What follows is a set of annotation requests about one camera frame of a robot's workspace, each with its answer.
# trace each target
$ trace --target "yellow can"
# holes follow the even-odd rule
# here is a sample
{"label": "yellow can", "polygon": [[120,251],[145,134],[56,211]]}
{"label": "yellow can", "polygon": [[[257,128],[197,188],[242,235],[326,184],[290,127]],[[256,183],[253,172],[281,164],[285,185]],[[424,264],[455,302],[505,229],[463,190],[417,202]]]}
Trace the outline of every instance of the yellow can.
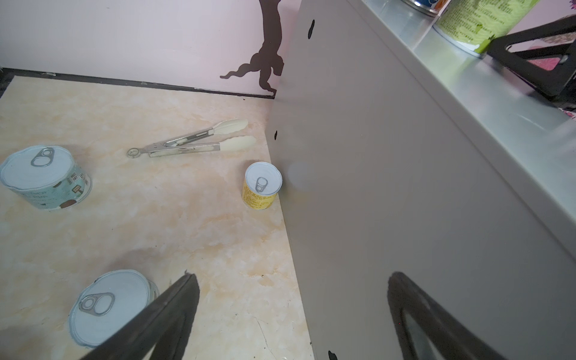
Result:
{"label": "yellow can", "polygon": [[242,200],[255,210],[270,207],[282,186],[282,174],[269,162],[259,161],[246,169]]}

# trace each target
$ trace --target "can lid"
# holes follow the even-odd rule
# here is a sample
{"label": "can lid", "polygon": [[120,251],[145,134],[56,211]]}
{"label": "can lid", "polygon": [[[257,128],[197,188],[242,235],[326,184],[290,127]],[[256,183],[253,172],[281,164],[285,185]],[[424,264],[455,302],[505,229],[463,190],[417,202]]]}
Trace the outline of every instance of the can lid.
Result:
{"label": "can lid", "polygon": [[259,161],[246,169],[246,184],[253,192],[262,195],[274,195],[282,186],[282,174],[269,162]]}
{"label": "can lid", "polygon": [[18,190],[41,188],[61,181],[73,166],[72,155],[63,147],[31,146],[0,165],[0,181]]}
{"label": "can lid", "polygon": [[79,345],[100,345],[146,307],[150,294],[150,283],[138,271],[102,275],[84,289],[72,307],[70,335]]}

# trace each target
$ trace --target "crack on floor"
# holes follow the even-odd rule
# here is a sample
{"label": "crack on floor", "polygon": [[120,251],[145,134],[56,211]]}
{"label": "crack on floor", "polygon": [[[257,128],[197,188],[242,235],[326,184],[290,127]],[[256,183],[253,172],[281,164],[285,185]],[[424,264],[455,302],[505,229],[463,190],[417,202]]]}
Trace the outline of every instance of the crack on floor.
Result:
{"label": "crack on floor", "polygon": [[266,335],[264,335],[264,330],[262,330],[262,325],[260,325],[260,321],[258,319],[256,319],[256,322],[258,323],[258,326],[260,327],[260,331],[262,331],[262,336],[264,337],[264,342],[266,343],[266,347],[270,351],[270,354],[272,354],[272,356],[276,359],[276,355],[274,355],[274,353],[272,352],[272,349],[270,348],[270,345],[268,345],[268,340],[266,340]]}

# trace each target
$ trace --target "food tongs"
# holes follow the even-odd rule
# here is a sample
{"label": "food tongs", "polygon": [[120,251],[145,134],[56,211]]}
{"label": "food tongs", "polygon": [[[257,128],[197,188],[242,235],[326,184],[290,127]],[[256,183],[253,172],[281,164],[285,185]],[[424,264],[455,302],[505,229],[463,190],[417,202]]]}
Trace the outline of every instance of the food tongs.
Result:
{"label": "food tongs", "polygon": [[196,145],[186,145],[196,140],[207,138],[212,135],[230,134],[231,132],[240,131],[248,125],[244,119],[233,119],[222,121],[211,128],[193,132],[192,134],[157,142],[141,149],[133,147],[128,150],[126,155],[131,158],[139,157],[142,153],[148,153],[150,157],[177,155],[187,153],[201,153],[204,151],[235,151],[245,149],[256,143],[253,136],[242,136],[229,138],[220,142],[200,143]]}

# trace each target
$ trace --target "white can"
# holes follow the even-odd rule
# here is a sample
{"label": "white can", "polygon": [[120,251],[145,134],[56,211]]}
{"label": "white can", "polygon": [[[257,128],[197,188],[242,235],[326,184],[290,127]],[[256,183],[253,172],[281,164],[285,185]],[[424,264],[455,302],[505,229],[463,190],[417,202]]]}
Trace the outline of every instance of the white can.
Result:
{"label": "white can", "polygon": [[0,181],[43,210],[72,206],[92,189],[88,174],[60,146],[31,146],[8,156],[0,165]]}
{"label": "white can", "polygon": [[108,272],[80,293],[68,316],[70,335],[78,345],[97,347],[158,295],[158,287],[136,270]]}

